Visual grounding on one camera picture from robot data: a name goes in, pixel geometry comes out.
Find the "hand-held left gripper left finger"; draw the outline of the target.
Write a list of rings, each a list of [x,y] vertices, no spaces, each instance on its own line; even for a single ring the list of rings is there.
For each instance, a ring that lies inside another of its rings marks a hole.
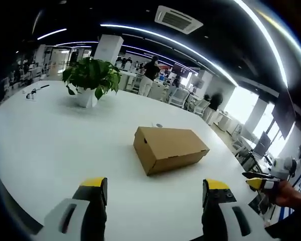
[[[45,217],[39,240],[105,240],[107,178],[82,182]]]

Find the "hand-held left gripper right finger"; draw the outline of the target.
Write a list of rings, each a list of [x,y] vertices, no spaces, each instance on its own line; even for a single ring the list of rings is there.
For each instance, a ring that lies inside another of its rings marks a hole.
[[[266,240],[260,216],[223,182],[203,180],[202,240]]]

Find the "person's right hand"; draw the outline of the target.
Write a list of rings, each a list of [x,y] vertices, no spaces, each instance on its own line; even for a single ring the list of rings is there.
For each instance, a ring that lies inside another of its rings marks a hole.
[[[274,203],[281,207],[300,209],[301,192],[295,190],[287,181],[280,181],[274,196]]]

